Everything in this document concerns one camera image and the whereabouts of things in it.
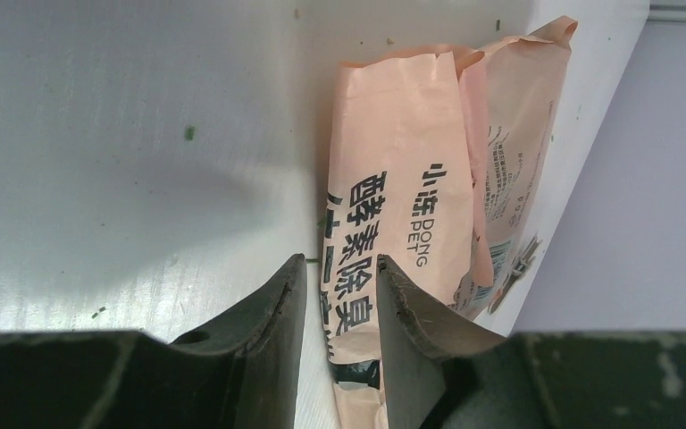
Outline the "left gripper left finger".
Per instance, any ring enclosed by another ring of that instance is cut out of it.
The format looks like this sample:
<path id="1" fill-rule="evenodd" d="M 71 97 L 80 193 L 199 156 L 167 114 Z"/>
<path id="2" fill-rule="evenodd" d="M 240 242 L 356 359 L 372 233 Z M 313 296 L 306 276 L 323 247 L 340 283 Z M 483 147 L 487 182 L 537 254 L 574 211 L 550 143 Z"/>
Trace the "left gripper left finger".
<path id="1" fill-rule="evenodd" d="M 175 341 L 0 333 L 0 428 L 290 428 L 307 297 L 296 254 Z"/>

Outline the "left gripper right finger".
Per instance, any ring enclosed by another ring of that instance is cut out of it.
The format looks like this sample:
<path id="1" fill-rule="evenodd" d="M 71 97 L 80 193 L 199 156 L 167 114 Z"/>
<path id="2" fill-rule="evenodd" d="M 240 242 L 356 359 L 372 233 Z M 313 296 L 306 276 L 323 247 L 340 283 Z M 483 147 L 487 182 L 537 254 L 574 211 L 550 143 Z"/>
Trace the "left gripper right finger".
<path id="1" fill-rule="evenodd" d="M 392 428 L 686 428 L 686 331 L 498 335 L 377 262 Z"/>

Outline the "pink cat litter bag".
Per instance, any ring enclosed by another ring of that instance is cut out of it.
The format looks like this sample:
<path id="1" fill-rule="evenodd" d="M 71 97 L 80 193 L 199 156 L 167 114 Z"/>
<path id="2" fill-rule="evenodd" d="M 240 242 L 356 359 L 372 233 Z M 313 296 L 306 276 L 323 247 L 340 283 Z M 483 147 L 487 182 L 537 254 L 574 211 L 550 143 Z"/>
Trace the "pink cat litter bag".
<path id="1" fill-rule="evenodd" d="M 339 67 L 319 300 L 342 427 L 389 424 L 378 255 L 467 319 L 500 303 L 577 26 Z"/>

